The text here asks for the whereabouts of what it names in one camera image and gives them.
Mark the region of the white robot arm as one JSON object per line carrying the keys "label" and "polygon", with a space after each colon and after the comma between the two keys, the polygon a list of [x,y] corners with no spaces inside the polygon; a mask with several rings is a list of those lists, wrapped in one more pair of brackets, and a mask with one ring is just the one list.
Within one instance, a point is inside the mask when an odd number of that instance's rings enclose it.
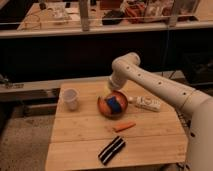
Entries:
{"label": "white robot arm", "polygon": [[131,80],[188,114],[191,125],[184,171],[213,171],[213,96],[141,69],[140,62],[134,52],[114,59],[108,87],[119,90]]}

